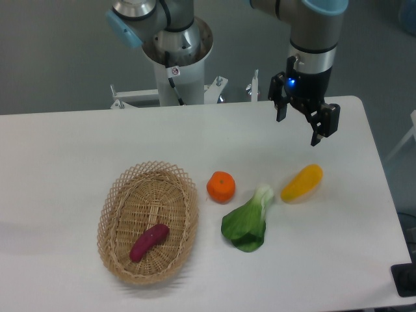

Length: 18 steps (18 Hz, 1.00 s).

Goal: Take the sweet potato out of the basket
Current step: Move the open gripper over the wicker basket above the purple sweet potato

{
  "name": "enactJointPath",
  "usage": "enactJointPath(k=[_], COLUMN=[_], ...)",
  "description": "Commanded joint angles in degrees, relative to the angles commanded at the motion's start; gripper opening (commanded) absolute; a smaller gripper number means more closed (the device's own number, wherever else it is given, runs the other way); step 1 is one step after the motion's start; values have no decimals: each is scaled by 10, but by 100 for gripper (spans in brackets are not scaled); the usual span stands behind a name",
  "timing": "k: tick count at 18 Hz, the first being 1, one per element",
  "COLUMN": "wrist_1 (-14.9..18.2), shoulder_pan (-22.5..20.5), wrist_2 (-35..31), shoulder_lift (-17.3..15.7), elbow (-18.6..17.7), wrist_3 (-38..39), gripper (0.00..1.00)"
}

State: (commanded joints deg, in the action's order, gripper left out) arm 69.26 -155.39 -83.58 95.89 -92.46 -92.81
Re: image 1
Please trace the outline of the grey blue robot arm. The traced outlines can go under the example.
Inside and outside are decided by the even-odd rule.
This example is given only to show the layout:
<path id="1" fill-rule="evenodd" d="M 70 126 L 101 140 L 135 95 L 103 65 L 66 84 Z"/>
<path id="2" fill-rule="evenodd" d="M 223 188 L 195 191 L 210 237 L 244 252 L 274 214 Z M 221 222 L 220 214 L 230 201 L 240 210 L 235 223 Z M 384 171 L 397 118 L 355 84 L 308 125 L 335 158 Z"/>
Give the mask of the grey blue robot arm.
<path id="1" fill-rule="evenodd" d="M 326 103 L 324 96 L 348 2 L 251 1 L 250 6 L 291 28 L 286 69 L 271 78 L 268 98 L 277 121 L 288 106 L 305 116 L 315 146 L 338 128 L 340 106 Z M 154 63 L 162 106 L 205 102 L 203 63 L 213 38 L 192 1 L 115 1 L 106 19 L 125 45 L 141 48 Z"/>

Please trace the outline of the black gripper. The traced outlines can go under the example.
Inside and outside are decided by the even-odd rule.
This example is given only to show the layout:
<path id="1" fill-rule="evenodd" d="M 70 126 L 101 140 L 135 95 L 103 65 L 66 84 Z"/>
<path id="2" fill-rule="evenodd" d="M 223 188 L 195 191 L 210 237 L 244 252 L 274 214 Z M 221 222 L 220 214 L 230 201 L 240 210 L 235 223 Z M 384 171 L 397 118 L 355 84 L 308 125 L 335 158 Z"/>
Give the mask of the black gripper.
<path id="1" fill-rule="evenodd" d="M 313 129 L 311 145 L 316 146 L 322 138 L 334 134 L 339 125 L 341 107 L 335 103 L 324 103 L 332 68 L 320 73 L 303 73 L 294 67 L 298 59 L 287 59 L 286 73 L 279 72 L 270 80 L 268 99 L 274 103 L 276 121 L 281 122 L 291 105 L 304 115 L 310 115 L 309 123 Z"/>

